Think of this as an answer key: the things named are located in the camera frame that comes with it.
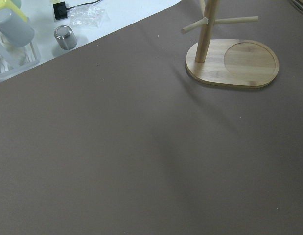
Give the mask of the wooden cup storage rack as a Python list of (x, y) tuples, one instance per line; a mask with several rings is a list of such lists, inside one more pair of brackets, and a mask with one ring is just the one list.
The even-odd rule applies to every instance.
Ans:
[(217, 19), (217, 0), (200, 2), (202, 19), (182, 28), (186, 34), (200, 28), (200, 37), (186, 54), (186, 70), (204, 84), (260, 88), (271, 83), (279, 72), (279, 61), (266, 45), (253, 40), (212, 39), (218, 24), (257, 22), (257, 16)]

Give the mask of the steel cup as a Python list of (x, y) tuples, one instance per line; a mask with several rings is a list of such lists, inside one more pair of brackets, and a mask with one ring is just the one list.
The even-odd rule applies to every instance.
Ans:
[(71, 50), (77, 46), (77, 38), (73, 30), (67, 25), (61, 25), (54, 31), (54, 37), (64, 50)]

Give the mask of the grey cup lying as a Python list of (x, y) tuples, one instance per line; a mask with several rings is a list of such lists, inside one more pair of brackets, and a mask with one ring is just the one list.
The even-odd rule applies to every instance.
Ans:
[(10, 8), (0, 9), (0, 31), (15, 47), (24, 47), (34, 38), (34, 30)]

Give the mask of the clear plastic bag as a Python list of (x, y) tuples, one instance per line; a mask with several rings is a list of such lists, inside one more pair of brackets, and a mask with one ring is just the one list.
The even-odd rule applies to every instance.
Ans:
[(99, 28), (110, 20), (106, 10), (97, 6), (84, 5), (68, 10), (73, 26)]

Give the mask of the small black square device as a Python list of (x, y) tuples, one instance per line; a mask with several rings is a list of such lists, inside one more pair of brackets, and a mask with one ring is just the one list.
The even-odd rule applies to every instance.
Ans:
[(66, 19), (68, 17), (67, 8), (64, 1), (53, 4), (53, 12), (56, 20)]

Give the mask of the clear plastic tray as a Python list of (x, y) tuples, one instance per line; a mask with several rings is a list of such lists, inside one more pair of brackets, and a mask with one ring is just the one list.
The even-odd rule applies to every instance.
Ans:
[(34, 67), (40, 59), (34, 41), (24, 47), (15, 47), (0, 32), (0, 82)]

